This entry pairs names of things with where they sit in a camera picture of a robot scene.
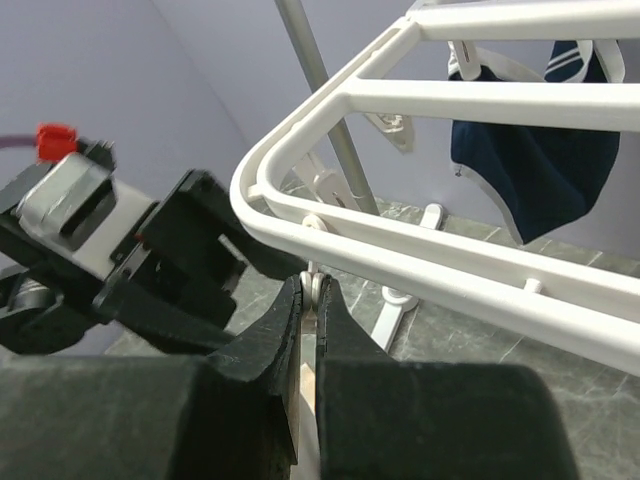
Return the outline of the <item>navy blue underwear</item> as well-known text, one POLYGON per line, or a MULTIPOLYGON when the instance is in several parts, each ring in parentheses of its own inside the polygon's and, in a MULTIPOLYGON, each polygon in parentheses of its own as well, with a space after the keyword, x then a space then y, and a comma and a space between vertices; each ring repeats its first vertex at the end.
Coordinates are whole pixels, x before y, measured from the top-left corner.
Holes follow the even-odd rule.
MULTIPOLYGON (((616 40, 557 41, 542 75, 470 41, 448 46, 451 81, 618 84, 626 75, 616 40)), ((455 174, 476 182, 511 237, 526 245, 593 209, 619 145, 611 131, 455 120, 450 158, 455 174)))

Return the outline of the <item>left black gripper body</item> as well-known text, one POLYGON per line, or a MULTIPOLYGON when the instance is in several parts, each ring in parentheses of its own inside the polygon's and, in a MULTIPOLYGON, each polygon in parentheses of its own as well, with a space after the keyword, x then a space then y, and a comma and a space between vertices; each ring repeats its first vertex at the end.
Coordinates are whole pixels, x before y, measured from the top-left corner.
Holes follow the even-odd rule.
POLYGON ((111 176, 91 184, 69 220, 49 234, 27 216, 50 167, 30 167, 1 191, 1 343, 17 354, 52 354, 92 328, 118 322, 168 353, 209 353, 225 328, 242 274, 284 280, 303 260, 246 233, 225 189, 187 172, 154 201, 111 176))

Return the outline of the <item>grey white drying rack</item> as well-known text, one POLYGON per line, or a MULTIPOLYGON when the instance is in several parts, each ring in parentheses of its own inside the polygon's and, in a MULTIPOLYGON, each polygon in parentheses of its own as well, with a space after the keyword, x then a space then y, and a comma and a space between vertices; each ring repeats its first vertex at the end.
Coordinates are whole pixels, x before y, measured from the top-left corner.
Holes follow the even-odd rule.
MULTIPOLYGON (((335 81, 329 78, 302 3, 278 1, 276 7, 313 92, 314 111, 318 113, 337 99, 345 76, 340 74, 335 81)), ((365 118, 399 152, 406 154, 414 150, 410 117, 367 113, 365 118)), ((342 171, 327 169, 315 153, 309 152, 294 165, 294 172, 318 200, 377 215, 379 210, 346 122, 337 122, 329 130, 328 137, 342 171)))

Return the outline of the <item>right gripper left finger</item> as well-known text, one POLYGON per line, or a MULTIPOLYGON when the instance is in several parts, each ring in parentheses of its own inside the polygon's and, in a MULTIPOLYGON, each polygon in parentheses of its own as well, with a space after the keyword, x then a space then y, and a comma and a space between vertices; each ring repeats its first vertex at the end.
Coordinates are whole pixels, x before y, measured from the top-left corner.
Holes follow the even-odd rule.
POLYGON ((302 316, 293 276, 258 320, 211 356, 216 479, 288 479, 298 463, 302 316))

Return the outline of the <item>white clip hanger frame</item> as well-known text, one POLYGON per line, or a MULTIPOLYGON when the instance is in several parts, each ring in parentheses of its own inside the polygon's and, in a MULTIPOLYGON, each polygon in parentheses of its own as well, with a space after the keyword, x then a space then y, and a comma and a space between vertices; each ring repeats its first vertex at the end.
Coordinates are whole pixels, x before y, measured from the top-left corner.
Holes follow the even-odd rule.
POLYGON ((617 273, 426 229, 283 193, 279 186, 347 116, 379 111, 423 117, 438 129, 409 167, 378 136, 365 141, 368 176, 380 189, 424 191, 463 216, 497 210, 467 180, 454 178, 444 150, 448 118, 540 122, 552 127, 639 134, 639 88, 618 85, 454 83, 393 79, 400 63, 434 65, 423 46, 456 41, 531 41, 639 35, 635 1, 508 1, 431 5, 396 19, 330 79, 345 76, 320 112, 312 95, 263 136, 239 163, 229 188, 246 231, 274 248, 387 284, 591 361, 639 371, 639 283, 617 273))

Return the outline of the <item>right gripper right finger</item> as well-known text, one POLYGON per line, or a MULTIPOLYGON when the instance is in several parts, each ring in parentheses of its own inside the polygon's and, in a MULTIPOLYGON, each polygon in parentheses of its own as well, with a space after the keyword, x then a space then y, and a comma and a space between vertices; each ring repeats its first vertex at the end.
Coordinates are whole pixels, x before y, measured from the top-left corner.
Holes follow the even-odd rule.
POLYGON ((391 360, 353 318, 338 280, 326 275, 317 304, 316 359, 391 360))

